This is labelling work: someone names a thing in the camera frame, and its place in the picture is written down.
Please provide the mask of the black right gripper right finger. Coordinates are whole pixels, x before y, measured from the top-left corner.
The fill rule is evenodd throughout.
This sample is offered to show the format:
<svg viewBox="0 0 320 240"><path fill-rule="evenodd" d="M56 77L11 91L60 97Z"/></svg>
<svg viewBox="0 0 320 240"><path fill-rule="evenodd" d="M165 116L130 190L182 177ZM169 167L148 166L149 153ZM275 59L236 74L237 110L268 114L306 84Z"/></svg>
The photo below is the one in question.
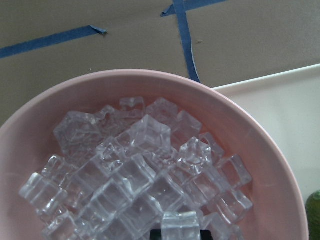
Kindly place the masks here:
<svg viewBox="0 0 320 240"><path fill-rule="evenodd" d="M213 240L213 236L210 230L201 230L200 231L201 240Z"/></svg>

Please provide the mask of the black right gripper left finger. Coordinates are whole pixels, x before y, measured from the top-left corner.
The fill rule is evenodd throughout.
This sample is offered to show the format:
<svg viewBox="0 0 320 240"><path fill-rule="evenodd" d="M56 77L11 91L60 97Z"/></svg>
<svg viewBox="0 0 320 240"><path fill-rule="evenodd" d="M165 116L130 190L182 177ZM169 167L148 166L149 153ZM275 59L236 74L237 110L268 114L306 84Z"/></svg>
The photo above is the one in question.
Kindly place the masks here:
<svg viewBox="0 0 320 240"><path fill-rule="evenodd" d="M161 229L151 229L149 240L162 240L162 232Z"/></svg>

